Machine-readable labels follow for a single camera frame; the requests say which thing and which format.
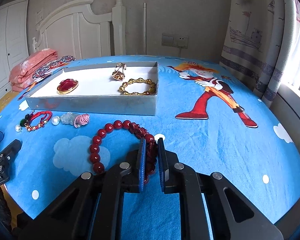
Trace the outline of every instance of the gold ring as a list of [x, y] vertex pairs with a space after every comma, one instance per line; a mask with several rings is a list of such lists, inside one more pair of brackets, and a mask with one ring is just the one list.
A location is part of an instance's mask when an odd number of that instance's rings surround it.
[[127, 69], [127, 65], [123, 64], [123, 63], [118, 63], [115, 68], [114, 71], [112, 72], [112, 77], [115, 80], [119, 80], [122, 81], [124, 80], [124, 73], [123, 71]]
[[[131, 85], [133, 83], [146, 83], [148, 85], [150, 85], [149, 90], [144, 91], [143, 93], [138, 93], [138, 92], [132, 92], [129, 93], [128, 91], [125, 90], [125, 88], [128, 85]], [[123, 82], [122, 86], [119, 87], [119, 92], [121, 92], [122, 95], [150, 95], [150, 94], [154, 94], [156, 92], [156, 84], [154, 82], [152, 82], [151, 79], [143, 79], [143, 78], [138, 78], [138, 79], [129, 79], [128, 82]]]

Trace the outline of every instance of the floor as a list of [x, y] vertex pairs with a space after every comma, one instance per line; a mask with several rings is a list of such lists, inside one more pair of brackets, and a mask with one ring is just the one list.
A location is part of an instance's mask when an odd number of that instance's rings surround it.
[[[5, 94], [1, 99], [0, 99], [0, 112], [4, 109], [4, 107], [10, 103], [10, 101], [17, 96], [19, 93], [18, 92], [13, 92], [10, 91], [7, 94]], [[18, 206], [18, 204], [10, 197], [8, 194], [6, 188], [4, 185], [0, 187], [3, 191], [4, 198], [7, 201], [8, 207], [10, 208], [11, 211], [11, 226], [12, 228], [15, 228], [17, 226], [17, 215], [22, 213], [22, 209]]]

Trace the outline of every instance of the pink folded blanket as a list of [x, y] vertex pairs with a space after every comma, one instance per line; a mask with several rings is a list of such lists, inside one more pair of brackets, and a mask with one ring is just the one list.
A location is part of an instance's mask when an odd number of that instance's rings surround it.
[[14, 66], [9, 77], [12, 90], [21, 92], [30, 85], [31, 76], [39, 67], [57, 58], [58, 53], [54, 49], [43, 49], [31, 54], [23, 62]]

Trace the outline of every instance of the bed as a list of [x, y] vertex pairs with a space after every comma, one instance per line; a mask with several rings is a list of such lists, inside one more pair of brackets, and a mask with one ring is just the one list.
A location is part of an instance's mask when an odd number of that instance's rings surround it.
[[[0, 131], [5, 134], [0, 151], [14, 139], [22, 142], [6, 187], [28, 215], [35, 218], [82, 172], [92, 171], [91, 138], [117, 119], [139, 123], [164, 137], [165, 148], [197, 172], [221, 172], [273, 223], [295, 204], [300, 198], [300, 155], [294, 143], [266, 105], [220, 65], [174, 57], [115, 56], [76, 60], [67, 67], [132, 61], [158, 62], [155, 116], [90, 114], [90, 122], [78, 129], [49, 122], [37, 131], [18, 133], [15, 125], [30, 112], [26, 102], [15, 98], [0, 113]], [[191, 74], [184, 78], [191, 71], [212, 75], [244, 111], [234, 111], [216, 96], [207, 97], [209, 84]], [[53, 116], [62, 114], [53, 111]], [[126, 130], [108, 134], [100, 148], [106, 170], [137, 147], [138, 139]], [[178, 195], [161, 192], [156, 171], [144, 192], [125, 194], [122, 239], [180, 239], [178, 203]]]
[[59, 57], [76, 59], [125, 55], [126, 9], [115, 0], [112, 12], [95, 15], [93, 0], [74, 0], [51, 12], [39, 27], [39, 39], [33, 37], [33, 52], [55, 49]]

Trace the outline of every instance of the metal screw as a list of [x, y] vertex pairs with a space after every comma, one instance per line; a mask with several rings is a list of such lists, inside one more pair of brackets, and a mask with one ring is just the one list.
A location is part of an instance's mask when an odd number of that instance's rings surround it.
[[81, 174], [82, 179], [90, 179], [91, 178], [91, 173], [90, 172], [84, 172]]
[[222, 174], [220, 172], [214, 172], [212, 173], [212, 177], [215, 179], [222, 179]]
[[126, 162], [124, 162], [124, 163], [120, 163], [120, 168], [121, 169], [127, 169], [127, 168], [129, 168], [130, 167], [130, 164], [129, 163], [126, 163]]
[[177, 170], [182, 170], [185, 166], [184, 166], [182, 163], [175, 163], [175, 164], [174, 164], [174, 167], [175, 167]]

